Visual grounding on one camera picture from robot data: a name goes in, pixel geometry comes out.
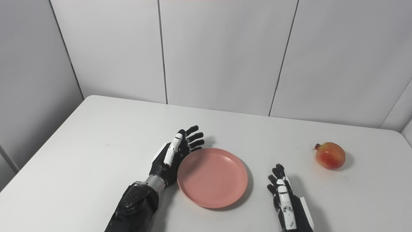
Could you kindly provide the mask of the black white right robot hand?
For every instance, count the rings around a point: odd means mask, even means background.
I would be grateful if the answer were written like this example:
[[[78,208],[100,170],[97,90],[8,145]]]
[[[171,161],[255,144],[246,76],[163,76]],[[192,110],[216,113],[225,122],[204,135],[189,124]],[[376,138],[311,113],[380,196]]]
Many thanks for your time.
[[[276,164],[267,185],[283,232],[313,232],[314,222],[304,197],[294,194],[285,168]]]

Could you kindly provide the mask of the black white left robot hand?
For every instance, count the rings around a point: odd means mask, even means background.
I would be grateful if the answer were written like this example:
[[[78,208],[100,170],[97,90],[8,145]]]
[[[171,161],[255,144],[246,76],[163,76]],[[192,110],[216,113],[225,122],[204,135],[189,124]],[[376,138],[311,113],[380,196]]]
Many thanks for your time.
[[[177,172],[181,162],[205,144],[204,134],[198,130],[198,125],[187,130],[180,129],[171,142],[163,144],[156,153],[149,175],[162,178],[166,187],[173,185],[177,181]]]

